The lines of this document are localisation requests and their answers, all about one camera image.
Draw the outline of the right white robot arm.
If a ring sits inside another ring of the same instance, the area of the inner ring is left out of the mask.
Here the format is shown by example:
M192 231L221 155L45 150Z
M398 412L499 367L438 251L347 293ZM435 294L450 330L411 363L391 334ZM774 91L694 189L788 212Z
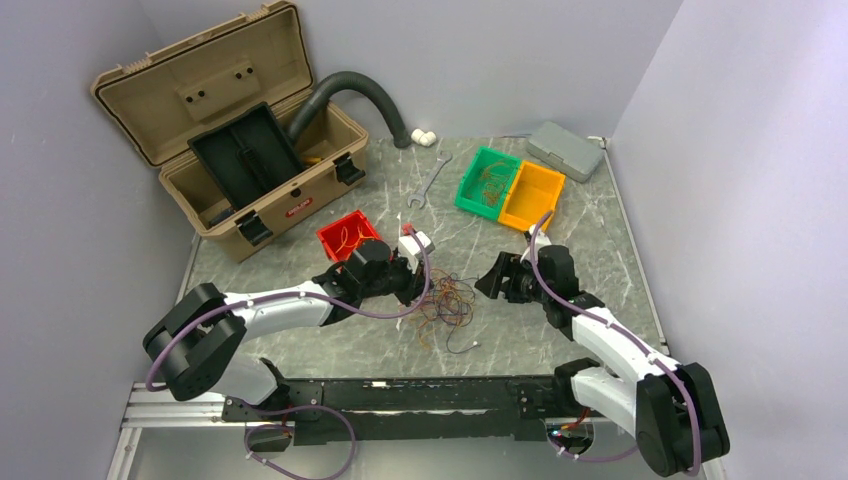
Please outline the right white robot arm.
M729 453L709 372L698 363L677 362L630 332L580 287L566 247L502 252L475 288L490 299L541 305L555 330L592 352L555 368L551 401L560 413L588 408L613 421L662 477Z

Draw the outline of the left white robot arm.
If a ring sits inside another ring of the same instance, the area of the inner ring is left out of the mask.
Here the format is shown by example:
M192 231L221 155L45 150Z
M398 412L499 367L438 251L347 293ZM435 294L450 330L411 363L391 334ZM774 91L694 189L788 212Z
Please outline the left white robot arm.
M241 345L296 328L327 327L365 316L364 300L393 295L410 314L430 287L432 240L418 231L396 248L367 240L350 256L296 286L259 293L222 292L212 283L191 289L145 335L151 392L177 401L212 392L236 398L264 420L279 417L290 388L268 359L239 354Z

